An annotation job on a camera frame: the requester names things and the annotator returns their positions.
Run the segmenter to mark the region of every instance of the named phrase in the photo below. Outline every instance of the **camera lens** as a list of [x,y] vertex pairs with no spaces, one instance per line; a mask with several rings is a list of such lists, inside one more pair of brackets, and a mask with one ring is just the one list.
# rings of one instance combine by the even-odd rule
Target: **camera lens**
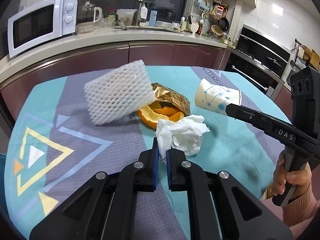
[[310,90],[310,81],[308,79],[305,80],[304,86],[306,88],[306,92],[309,92],[309,90]]
[[298,83],[297,83],[297,89],[298,89],[298,94],[301,95],[302,94],[302,82],[301,82],[301,80],[299,80]]
[[293,94],[296,93],[296,85],[295,84],[292,84],[291,90],[292,90]]

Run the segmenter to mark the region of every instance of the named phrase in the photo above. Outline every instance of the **wooden cutting board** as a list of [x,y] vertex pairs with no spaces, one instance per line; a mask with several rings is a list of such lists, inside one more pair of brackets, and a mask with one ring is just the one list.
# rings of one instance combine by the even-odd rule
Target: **wooden cutting board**
[[312,50],[310,63],[311,63],[317,70],[319,70],[319,62],[320,62],[320,56],[319,56],[314,50]]

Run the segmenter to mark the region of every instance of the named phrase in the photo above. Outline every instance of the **white foam netting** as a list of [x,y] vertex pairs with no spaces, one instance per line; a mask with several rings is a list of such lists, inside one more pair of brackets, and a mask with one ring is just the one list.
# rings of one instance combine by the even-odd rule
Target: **white foam netting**
[[84,93],[95,125],[109,123],[156,101],[142,60],[88,82]]

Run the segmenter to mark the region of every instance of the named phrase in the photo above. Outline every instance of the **microwave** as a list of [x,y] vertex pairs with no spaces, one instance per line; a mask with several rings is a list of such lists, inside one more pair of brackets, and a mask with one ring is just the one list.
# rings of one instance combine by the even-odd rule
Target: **microwave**
[[9,57],[76,32],[77,0],[45,0],[8,20]]

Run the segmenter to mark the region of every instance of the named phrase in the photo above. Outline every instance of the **silver bolt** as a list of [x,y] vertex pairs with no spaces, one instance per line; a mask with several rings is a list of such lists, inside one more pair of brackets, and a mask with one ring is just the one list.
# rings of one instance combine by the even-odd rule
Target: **silver bolt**
[[103,171],[100,171],[96,174],[97,179],[104,179],[106,177],[106,174]]
[[141,169],[143,167],[143,163],[142,162],[136,162],[133,164],[133,166],[136,168],[136,169]]
[[226,171],[222,171],[219,173],[219,176],[223,179],[227,179],[229,178],[229,173],[227,173]]
[[184,167],[184,168],[189,168],[191,166],[191,162],[188,162],[188,161],[183,161],[181,163],[181,166]]

